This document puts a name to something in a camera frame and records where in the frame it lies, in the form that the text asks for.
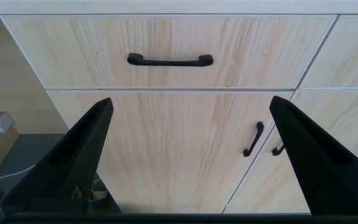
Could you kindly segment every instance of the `kitchen cabinet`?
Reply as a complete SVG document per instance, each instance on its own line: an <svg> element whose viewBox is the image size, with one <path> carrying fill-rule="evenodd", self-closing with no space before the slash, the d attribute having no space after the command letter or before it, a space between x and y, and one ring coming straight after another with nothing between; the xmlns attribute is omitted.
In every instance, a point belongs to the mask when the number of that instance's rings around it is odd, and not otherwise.
<svg viewBox="0 0 358 224"><path fill-rule="evenodd" d="M0 0L0 18L0 110L19 133L64 132L112 98L98 173L124 212L308 213L271 153L273 95L358 156L358 0Z"/></svg>
<svg viewBox="0 0 358 224"><path fill-rule="evenodd" d="M358 16L340 16L302 87L358 87Z"/></svg>
<svg viewBox="0 0 358 224"><path fill-rule="evenodd" d="M299 90L291 101L358 157L358 90ZM272 155L281 145L275 130L226 213L310 212L285 150Z"/></svg>
<svg viewBox="0 0 358 224"><path fill-rule="evenodd" d="M98 100L114 113L98 174L124 212L221 213L288 92L48 91L71 127ZM242 152L265 130L249 157Z"/></svg>
<svg viewBox="0 0 358 224"><path fill-rule="evenodd" d="M1 16L46 88L294 88L334 16ZM197 60L206 67L135 66Z"/></svg>

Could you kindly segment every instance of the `cabinet door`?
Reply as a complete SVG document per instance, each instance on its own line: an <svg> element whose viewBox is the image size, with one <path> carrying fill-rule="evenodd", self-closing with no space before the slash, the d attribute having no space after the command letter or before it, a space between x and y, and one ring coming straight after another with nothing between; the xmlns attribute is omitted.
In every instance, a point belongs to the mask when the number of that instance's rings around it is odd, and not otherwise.
<svg viewBox="0 0 358 224"><path fill-rule="evenodd" d="M46 88L293 88L334 16L1 16ZM207 67L135 66L197 60Z"/></svg>
<svg viewBox="0 0 358 224"><path fill-rule="evenodd" d="M295 105L358 157L358 90L302 90ZM310 212L275 130L228 205L227 213Z"/></svg>
<svg viewBox="0 0 358 224"><path fill-rule="evenodd" d="M358 16L339 18L302 86L358 86Z"/></svg>
<svg viewBox="0 0 358 224"><path fill-rule="evenodd" d="M114 113L98 174L124 212L221 213L289 93L49 91L71 127L98 100ZM244 157L256 134L265 131Z"/></svg>

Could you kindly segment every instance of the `black plastic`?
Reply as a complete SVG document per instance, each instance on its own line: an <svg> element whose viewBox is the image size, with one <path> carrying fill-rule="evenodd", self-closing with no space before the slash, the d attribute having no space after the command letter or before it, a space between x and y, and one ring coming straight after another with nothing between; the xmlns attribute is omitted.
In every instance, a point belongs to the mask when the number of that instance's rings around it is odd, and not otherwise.
<svg viewBox="0 0 358 224"><path fill-rule="evenodd" d="M46 214L18 214L9 217L4 223L358 223L358 216L311 216L292 214L156 214L156 213L95 213L86 215L46 215Z"/></svg>
<svg viewBox="0 0 358 224"><path fill-rule="evenodd" d="M358 215L358 158L288 100L270 111L311 214Z"/></svg>
<svg viewBox="0 0 358 224"><path fill-rule="evenodd" d="M93 105L8 193L4 213L85 213L112 112L110 98Z"/></svg>
<svg viewBox="0 0 358 224"><path fill-rule="evenodd" d="M143 55L137 53L130 53L127 59L131 65L140 66L181 66L181 67L205 67L212 65L214 59L212 55L200 55L197 61L161 61L161 60L146 60Z"/></svg>
<svg viewBox="0 0 358 224"><path fill-rule="evenodd" d="M280 149L274 148L274 149L272 150L273 156L278 156L278 155L280 155L281 152L282 152L284 149L285 149L284 145L282 145L282 146L280 147Z"/></svg>
<svg viewBox="0 0 358 224"><path fill-rule="evenodd" d="M259 121L258 123L256 123L257 132L256 132L255 139L252 142L251 147L249 149L244 149L243 150L242 155L244 157L248 157L248 156L251 155L251 152L252 152L252 150L254 150L254 147L255 147L256 143L258 142L260 136L262 135L264 129L265 129L265 126L264 126L263 122Z"/></svg>

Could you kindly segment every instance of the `black handle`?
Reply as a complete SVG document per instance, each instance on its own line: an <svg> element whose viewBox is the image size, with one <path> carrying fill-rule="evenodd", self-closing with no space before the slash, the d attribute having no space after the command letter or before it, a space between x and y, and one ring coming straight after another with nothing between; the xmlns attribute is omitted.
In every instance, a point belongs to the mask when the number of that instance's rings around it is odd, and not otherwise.
<svg viewBox="0 0 358 224"><path fill-rule="evenodd" d="M274 148L274 149L272 150L272 154L273 154L273 156L278 156L278 155L281 154L281 152L282 152L283 150L284 150L284 145L282 145L282 146L280 147L280 149Z"/></svg>
<svg viewBox="0 0 358 224"><path fill-rule="evenodd" d="M187 66L187 67L204 67L212 65L214 58L212 55L200 55L197 61L157 61L157 60L145 60L143 55L137 53L130 53L127 59L131 65L143 65L143 66Z"/></svg>
<svg viewBox="0 0 358 224"><path fill-rule="evenodd" d="M259 121L258 123L256 123L256 136L254 141L251 144L251 147L249 149L244 149L242 154L244 155L244 157L248 157L249 155L251 155L252 150L254 149L256 143L258 142L260 136L262 135L263 131L265 129L265 126L263 124L263 122Z"/></svg>

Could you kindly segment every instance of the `wall socket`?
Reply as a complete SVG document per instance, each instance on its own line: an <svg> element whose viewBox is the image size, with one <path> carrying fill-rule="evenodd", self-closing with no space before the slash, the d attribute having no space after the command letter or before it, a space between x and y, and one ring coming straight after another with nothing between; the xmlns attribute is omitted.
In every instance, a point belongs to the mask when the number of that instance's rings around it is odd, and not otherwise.
<svg viewBox="0 0 358 224"><path fill-rule="evenodd" d="M13 119L7 112L0 112L0 133L5 133L11 127Z"/></svg>

